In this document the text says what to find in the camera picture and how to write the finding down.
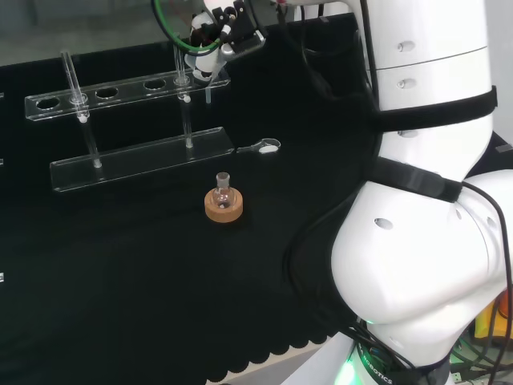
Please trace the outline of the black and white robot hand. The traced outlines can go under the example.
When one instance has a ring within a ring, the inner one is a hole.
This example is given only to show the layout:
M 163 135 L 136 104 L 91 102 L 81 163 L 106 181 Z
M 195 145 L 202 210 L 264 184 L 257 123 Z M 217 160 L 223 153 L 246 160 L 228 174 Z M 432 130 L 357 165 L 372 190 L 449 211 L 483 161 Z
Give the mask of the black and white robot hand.
M 195 83 L 210 84 L 226 63 L 261 49 L 266 38 L 251 1 L 204 1 L 192 17 L 190 44 L 198 51 L 186 54 Z

